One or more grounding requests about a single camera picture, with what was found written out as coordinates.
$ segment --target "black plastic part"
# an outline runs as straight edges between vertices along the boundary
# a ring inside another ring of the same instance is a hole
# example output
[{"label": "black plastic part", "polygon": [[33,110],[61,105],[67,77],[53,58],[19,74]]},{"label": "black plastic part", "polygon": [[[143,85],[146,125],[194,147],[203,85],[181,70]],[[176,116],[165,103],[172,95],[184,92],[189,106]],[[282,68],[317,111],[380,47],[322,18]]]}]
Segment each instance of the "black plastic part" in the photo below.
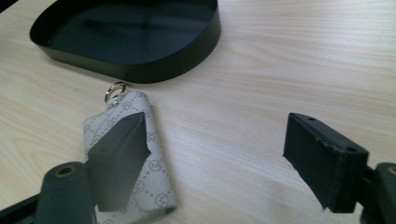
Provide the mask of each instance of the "black plastic part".
[{"label": "black plastic part", "polygon": [[124,117],[88,152],[92,196],[100,211],[127,206],[150,151],[144,112]]},{"label": "black plastic part", "polygon": [[219,35],[217,0],[58,0],[30,32],[54,60],[134,83],[191,70]]},{"label": "black plastic part", "polygon": [[90,191],[83,163],[68,162],[50,169],[44,176],[35,223],[95,223]]},{"label": "black plastic part", "polygon": [[396,164],[384,162],[376,166],[373,188],[386,224],[396,223]]},{"label": "black plastic part", "polygon": [[0,223],[34,223],[38,194],[0,211]]},{"label": "black plastic part", "polygon": [[356,187],[358,203],[364,207],[364,211],[361,213],[361,220],[364,219],[367,224],[384,223],[373,188],[374,173],[375,171],[367,166]]},{"label": "black plastic part", "polygon": [[283,156],[312,189],[321,205],[334,213],[355,208],[358,179],[368,151],[317,119],[290,113]]}]

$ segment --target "screw hole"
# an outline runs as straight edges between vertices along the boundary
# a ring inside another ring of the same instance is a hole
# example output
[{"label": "screw hole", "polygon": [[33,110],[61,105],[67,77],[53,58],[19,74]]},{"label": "screw hole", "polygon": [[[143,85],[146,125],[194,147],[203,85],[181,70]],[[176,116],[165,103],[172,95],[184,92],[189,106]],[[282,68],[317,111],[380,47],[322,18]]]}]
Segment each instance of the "screw hole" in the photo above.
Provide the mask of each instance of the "screw hole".
[{"label": "screw hole", "polygon": [[76,167],[69,166],[69,167],[62,167],[57,172],[55,172],[56,177],[66,177],[68,175],[73,174],[76,171]]}]

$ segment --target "key pouch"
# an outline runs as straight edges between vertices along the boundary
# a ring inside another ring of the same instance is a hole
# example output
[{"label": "key pouch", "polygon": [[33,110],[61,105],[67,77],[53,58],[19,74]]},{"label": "key pouch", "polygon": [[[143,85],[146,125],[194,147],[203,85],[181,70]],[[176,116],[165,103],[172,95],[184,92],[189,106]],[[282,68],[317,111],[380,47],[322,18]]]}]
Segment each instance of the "key pouch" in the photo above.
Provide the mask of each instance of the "key pouch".
[{"label": "key pouch", "polygon": [[[121,92],[109,99],[119,87]],[[174,193],[165,167],[149,99],[142,91],[125,92],[124,83],[114,84],[106,93],[107,111],[84,121],[86,160],[90,149],[122,118],[144,112],[147,143],[151,154],[143,165],[127,206],[117,212],[100,212],[95,208],[100,224],[150,223],[176,208]]]}]

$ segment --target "black bracket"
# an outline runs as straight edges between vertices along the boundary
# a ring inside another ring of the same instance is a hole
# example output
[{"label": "black bracket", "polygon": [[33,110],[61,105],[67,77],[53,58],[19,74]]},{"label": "black bracket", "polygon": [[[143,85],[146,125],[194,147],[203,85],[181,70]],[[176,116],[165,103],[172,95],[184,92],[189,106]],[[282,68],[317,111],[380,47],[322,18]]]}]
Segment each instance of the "black bracket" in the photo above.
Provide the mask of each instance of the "black bracket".
[{"label": "black bracket", "polygon": [[396,223],[396,164],[367,166],[369,152],[321,121],[289,114],[283,156],[312,189],[323,208],[364,210],[361,223]]}]

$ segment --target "key holder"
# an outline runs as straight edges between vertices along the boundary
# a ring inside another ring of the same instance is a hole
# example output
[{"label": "key holder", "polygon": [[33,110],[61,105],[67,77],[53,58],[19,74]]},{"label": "key holder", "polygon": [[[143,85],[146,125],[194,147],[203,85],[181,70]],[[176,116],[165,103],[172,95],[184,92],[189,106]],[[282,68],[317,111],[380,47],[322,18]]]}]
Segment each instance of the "key holder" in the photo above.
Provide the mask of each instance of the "key holder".
[{"label": "key holder", "polygon": [[283,156],[312,189],[323,208],[352,213],[361,223],[396,223],[396,164],[367,166],[369,152],[321,121],[290,113]]},{"label": "key holder", "polygon": [[84,147],[87,159],[92,147],[125,116],[143,112],[146,118],[147,144],[151,154],[134,185],[127,207],[120,211],[96,210],[99,222],[150,223],[164,217],[176,208],[169,174],[160,148],[154,116],[149,98],[142,91],[127,90],[125,83],[118,82],[106,92],[107,111],[84,121]]}]

